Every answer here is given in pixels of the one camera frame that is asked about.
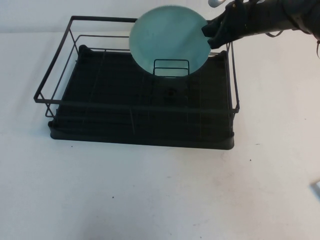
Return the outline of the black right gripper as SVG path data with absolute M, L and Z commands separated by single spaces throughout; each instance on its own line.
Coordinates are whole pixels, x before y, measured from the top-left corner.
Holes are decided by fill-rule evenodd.
M 249 20 L 251 6 L 251 1 L 232 1 L 226 5 L 222 17 L 219 15 L 207 21 L 201 30 L 209 38 L 208 44 L 212 50 L 252 35 Z

